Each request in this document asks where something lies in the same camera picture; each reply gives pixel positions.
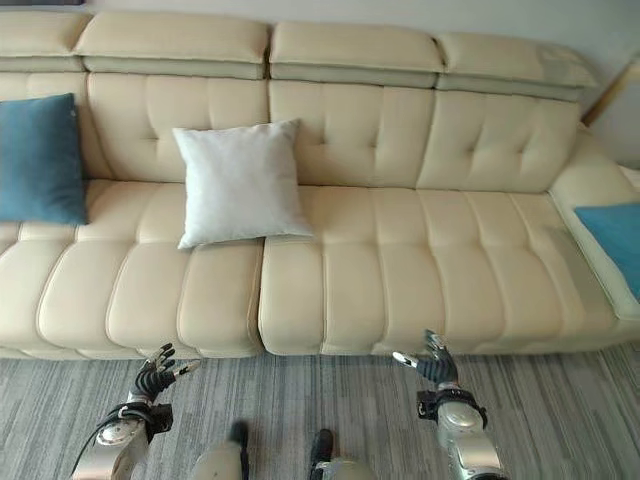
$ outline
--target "blue pillow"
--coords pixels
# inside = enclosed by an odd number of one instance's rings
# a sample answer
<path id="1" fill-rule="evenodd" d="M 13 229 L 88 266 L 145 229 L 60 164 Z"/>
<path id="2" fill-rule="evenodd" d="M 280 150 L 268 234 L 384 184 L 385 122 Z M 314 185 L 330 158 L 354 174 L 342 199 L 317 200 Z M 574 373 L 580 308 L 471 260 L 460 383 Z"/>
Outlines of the blue pillow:
<path id="1" fill-rule="evenodd" d="M 640 203 L 578 207 L 575 211 L 640 300 Z"/>
<path id="2" fill-rule="evenodd" d="M 0 102 L 0 221 L 87 223 L 72 93 Z"/>

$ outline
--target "pillow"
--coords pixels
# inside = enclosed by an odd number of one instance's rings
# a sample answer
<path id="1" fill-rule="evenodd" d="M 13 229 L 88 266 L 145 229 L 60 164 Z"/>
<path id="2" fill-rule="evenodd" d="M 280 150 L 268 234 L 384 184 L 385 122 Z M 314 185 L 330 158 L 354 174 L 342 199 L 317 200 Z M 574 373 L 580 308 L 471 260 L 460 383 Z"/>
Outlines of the pillow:
<path id="1" fill-rule="evenodd" d="M 578 207 L 575 212 L 640 300 L 640 203 Z"/>
<path id="2" fill-rule="evenodd" d="M 178 248 L 269 235 L 311 235 L 293 158 L 297 121 L 228 130 L 174 128 L 187 165 Z"/>
<path id="3" fill-rule="evenodd" d="M 87 223 L 73 94 L 0 102 L 0 221 Z"/>

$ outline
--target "wall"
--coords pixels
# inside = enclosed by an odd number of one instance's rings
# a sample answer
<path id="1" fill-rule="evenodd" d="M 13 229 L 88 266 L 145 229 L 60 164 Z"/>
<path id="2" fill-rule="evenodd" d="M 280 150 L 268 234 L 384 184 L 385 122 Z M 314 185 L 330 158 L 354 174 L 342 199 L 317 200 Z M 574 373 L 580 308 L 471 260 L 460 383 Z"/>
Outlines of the wall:
<path id="1" fill-rule="evenodd" d="M 640 59 L 629 67 L 622 85 L 590 128 L 613 158 L 640 170 Z"/>
<path id="2" fill-rule="evenodd" d="M 585 107 L 640 50 L 640 0 L 88 0 L 85 8 L 391 24 L 555 42 L 582 53 L 596 68 L 602 85 L 585 95 Z"/>

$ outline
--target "cream leather sofa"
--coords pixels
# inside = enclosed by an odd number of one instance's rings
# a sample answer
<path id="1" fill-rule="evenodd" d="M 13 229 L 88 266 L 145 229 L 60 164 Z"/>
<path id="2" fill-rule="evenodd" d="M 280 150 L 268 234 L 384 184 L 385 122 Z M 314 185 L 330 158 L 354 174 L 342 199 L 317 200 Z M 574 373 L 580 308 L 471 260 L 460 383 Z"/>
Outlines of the cream leather sofa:
<path id="1" fill-rule="evenodd" d="M 1 356 L 384 354 L 421 350 L 425 328 L 467 353 L 640 338 L 572 212 L 639 194 L 579 126 L 593 80 L 568 50 L 148 13 L 3 13 L 0 31 L 0 101 L 75 94 L 90 216 L 0 223 Z M 315 237 L 178 251 L 171 129 L 292 118 Z"/>

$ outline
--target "carpet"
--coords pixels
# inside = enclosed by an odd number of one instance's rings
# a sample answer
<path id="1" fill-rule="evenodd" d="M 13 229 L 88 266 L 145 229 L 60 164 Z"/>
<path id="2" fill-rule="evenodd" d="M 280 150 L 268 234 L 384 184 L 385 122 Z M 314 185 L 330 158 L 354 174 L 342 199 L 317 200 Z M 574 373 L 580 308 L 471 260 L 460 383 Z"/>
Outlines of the carpet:
<path id="1" fill-rule="evenodd" d="M 488 407 L 488 431 L 513 479 L 637 479 L 640 345 L 601 352 L 458 357 Z M 138 361 L 0 360 L 0 478 L 66 479 L 85 436 L 126 398 Z M 158 435 L 136 480 L 187 478 L 232 421 L 251 426 L 251 478 L 306 478 L 315 431 L 380 480 L 446 479 L 435 426 L 418 420 L 426 382 L 389 358 L 206 360 L 161 396 L 174 427 Z"/>

